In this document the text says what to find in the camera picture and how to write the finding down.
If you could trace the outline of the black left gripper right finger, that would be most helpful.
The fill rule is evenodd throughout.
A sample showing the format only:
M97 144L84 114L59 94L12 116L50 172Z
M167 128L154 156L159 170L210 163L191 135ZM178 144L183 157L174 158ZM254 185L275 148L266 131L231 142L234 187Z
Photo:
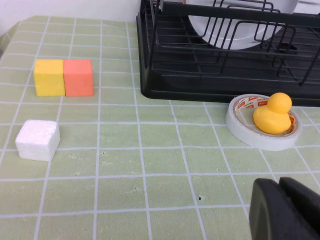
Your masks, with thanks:
M299 227L305 229L303 240L320 238L320 195L291 177L281 177L279 185L293 205Z

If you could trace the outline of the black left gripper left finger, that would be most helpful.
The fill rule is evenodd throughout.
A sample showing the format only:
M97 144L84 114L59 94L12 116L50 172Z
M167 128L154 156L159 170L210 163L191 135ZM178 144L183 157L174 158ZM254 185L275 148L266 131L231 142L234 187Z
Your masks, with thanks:
M253 183L249 211L253 240L306 240L309 229L282 187L274 180Z

